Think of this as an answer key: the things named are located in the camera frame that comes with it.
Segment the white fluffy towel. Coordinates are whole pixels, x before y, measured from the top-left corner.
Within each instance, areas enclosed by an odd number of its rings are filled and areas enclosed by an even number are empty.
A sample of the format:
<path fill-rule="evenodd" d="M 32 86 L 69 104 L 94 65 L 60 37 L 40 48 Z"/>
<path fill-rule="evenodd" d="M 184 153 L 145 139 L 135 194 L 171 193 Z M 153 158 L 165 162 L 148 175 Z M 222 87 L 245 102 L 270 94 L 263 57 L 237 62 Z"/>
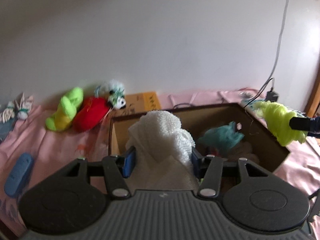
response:
<path fill-rule="evenodd" d="M 196 190 L 191 163 L 195 141 L 180 119 L 168 111 L 151 111 L 129 127 L 126 148 L 136 149 L 136 165 L 126 182 L 136 190 Z"/>

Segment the neon yellow knotted cloth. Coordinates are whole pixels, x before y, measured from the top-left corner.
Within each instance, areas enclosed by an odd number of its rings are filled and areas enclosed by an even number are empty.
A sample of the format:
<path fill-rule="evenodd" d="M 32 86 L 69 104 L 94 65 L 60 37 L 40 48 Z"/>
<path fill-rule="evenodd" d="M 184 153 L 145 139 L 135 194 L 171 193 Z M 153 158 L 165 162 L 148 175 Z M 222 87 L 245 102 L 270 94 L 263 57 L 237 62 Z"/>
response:
<path fill-rule="evenodd" d="M 307 132 L 294 130 L 289 126 L 290 120 L 297 117 L 295 111 L 289 110 L 280 103 L 270 101 L 257 101 L 253 104 L 253 109 L 265 120 L 268 130 L 281 146 L 287 146 L 293 141 L 301 144 L 306 141 Z"/>

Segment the teal fluffy plush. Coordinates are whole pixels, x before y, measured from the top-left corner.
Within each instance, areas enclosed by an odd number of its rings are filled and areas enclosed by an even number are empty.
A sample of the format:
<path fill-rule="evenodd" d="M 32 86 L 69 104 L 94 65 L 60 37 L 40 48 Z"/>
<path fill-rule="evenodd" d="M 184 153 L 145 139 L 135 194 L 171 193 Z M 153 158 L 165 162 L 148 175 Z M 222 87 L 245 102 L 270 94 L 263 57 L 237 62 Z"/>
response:
<path fill-rule="evenodd" d="M 236 123 L 232 121 L 227 125 L 208 129 L 196 143 L 210 149 L 216 149 L 219 155 L 226 157 L 228 151 L 244 137 L 243 133 L 238 132 Z"/>

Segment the brown cardboard box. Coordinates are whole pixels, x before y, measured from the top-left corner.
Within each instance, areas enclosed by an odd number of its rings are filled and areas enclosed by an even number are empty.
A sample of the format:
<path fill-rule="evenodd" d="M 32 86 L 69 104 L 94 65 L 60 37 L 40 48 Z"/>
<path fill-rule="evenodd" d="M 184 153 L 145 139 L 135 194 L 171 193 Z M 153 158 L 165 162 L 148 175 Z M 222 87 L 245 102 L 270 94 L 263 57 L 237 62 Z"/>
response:
<path fill-rule="evenodd" d="M 194 190 L 191 152 L 229 161 L 241 157 L 275 171 L 289 150 L 238 104 L 150 111 L 111 120 L 109 153 L 135 147 L 136 165 L 127 179 L 131 190 Z"/>

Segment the beige plush bear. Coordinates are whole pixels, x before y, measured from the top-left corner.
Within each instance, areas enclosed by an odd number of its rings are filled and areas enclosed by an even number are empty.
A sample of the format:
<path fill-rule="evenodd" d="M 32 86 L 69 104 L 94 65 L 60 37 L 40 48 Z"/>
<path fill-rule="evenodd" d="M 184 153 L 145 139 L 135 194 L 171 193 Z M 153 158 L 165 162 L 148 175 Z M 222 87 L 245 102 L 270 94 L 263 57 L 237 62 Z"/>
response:
<path fill-rule="evenodd" d="M 253 153 L 252 145 L 245 141 L 239 142 L 233 148 L 231 148 L 226 157 L 229 161 L 236 161 L 239 158 L 246 158 L 256 164 L 259 164 L 259 158 L 256 154 Z"/>

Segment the black power adapter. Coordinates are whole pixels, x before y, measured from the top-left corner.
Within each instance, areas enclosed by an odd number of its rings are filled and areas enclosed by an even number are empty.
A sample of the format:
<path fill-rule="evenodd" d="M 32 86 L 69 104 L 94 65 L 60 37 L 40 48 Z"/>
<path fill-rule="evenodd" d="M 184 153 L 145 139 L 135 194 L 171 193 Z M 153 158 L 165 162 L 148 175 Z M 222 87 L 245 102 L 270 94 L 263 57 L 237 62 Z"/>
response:
<path fill-rule="evenodd" d="M 277 102 L 279 98 L 279 94 L 274 90 L 269 90 L 266 94 L 265 101 Z"/>

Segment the yellow book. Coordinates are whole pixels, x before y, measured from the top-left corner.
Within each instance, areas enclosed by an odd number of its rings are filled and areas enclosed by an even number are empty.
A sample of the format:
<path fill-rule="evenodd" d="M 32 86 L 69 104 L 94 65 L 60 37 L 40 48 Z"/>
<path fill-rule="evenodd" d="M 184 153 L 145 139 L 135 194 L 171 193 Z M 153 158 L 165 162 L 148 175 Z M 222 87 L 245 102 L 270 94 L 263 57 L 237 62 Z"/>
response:
<path fill-rule="evenodd" d="M 126 108 L 124 110 L 128 115 L 162 109 L 156 92 L 125 95 L 125 100 Z"/>

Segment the red plush toy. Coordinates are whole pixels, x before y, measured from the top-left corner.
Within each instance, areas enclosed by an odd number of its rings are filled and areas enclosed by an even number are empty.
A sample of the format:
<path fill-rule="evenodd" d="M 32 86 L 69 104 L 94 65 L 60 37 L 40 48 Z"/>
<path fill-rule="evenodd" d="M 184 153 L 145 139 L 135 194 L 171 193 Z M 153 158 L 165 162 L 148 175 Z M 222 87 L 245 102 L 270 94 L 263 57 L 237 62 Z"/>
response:
<path fill-rule="evenodd" d="M 73 129 L 82 133 L 95 128 L 112 109 L 105 98 L 91 96 L 83 101 L 80 111 L 72 122 Z"/>

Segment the white power strip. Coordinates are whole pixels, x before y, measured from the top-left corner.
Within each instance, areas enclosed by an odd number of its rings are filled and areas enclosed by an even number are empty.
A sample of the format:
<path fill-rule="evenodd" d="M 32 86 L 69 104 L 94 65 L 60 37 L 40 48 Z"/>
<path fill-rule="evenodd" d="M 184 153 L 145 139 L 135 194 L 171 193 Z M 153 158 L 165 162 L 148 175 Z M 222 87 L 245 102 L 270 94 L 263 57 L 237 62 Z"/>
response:
<path fill-rule="evenodd" d="M 265 101 L 264 99 L 244 99 L 244 100 L 241 100 L 240 102 L 240 106 L 245 108 L 245 109 L 249 109 L 249 110 L 255 110 L 254 108 L 254 104 L 257 103 L 257 102 L 263 102 Z"/>

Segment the white panda plush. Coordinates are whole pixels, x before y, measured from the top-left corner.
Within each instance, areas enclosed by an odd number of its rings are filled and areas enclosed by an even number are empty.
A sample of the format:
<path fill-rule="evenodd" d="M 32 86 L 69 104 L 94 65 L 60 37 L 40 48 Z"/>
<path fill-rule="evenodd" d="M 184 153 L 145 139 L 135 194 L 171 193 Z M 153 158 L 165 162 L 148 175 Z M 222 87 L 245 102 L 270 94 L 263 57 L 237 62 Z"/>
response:
<path fill-rule="evenodd" d="M 109 83 L 103 83 L 94 90 L 96 98 L 103 97 L 112 109 L 125 109 L 125 87 L 123 83 L 117 80 L 111 80 Z"/>

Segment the pink bed sheet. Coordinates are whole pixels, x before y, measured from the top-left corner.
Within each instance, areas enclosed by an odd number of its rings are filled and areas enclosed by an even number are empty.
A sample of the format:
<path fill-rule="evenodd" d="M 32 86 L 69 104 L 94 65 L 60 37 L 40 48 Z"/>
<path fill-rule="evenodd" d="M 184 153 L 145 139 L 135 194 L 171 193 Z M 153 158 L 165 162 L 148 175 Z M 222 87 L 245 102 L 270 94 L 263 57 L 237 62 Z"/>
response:
<path fill-rule="evenodd" d="M 254 92 L 249 88 L 241 90 Z M 158 98 L 163 109 L 170 109 L 180 103 L 199 106 L 240 102 L 241 90 L 163 94 Z M 20 222 L 17 212 L 17 200 L 8 197 L 4 192 L 8 174 L 22 153 L 30 153 L 35 160 L 29 183 L 29 186 L 33 186 L 79 156 L 88 159 L 98 157 L 99 160 L 107 150 L 107 124 L 110 122 L 102 124 L 102 129 L 98 126 L 85 133 L 74 133 L 72 130 L 55 133 L 47 131 L 44 127 L 44 121 L 51 113 L 52 111 L 44 110 L 41 106 L 33 107 L 27 120 L 17 121 L 14 129 L 1 143 L 1 231 L 9 239 L 16 239 L 25 232 L 24 224 Z M 304 193 L 313 193 L 319 189 L 317 142 L 311 138 L 304 144 L 293 142 L 288 148 L 291 153 L 275 174 Z"/>

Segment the green yellow plush toy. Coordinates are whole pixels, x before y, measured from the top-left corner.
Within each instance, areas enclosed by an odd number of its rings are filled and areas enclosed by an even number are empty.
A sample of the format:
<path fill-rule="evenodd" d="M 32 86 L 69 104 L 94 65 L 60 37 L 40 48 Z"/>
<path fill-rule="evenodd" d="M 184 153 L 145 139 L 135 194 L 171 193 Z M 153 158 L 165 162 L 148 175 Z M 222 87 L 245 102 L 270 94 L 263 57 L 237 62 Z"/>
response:
<path fill-rule="evenodd" d="M 74 87 L 62 96 L 57 110 L 46 119 L 46 128 L 53 132 L 63 132 L 70 128 L 78 109 L 84 100 L 84 91 Z"/>

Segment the blue glasses case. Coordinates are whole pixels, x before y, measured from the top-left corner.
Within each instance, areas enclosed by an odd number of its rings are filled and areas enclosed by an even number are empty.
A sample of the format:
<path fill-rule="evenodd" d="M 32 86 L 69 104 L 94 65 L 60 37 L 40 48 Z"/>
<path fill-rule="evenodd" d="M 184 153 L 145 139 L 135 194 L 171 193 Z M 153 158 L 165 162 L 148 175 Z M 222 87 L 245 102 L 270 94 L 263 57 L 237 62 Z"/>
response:
<path fill-rule="evenodd" d="M 17 159 L 4 184 L 4 192 L 11 198 L 16 198 L 26 186 L 34 159 L 29 153 L 23 153 Z"/>

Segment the white knotted cloth toy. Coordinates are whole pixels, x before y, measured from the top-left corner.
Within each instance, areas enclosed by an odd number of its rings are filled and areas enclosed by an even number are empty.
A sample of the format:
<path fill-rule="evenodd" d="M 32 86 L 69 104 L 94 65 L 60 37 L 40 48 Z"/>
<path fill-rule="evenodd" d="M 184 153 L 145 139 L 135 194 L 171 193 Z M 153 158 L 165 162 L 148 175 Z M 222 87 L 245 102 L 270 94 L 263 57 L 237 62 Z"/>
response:
<path fill-rule="evenodd" d="M 9 101 L 5 109 L 1 111 L 1 123 L 6 123 L 13 118 L 25 121 L 33 106 L 34 97 L 25 97 L 22 94 L 20 101 Z"/>

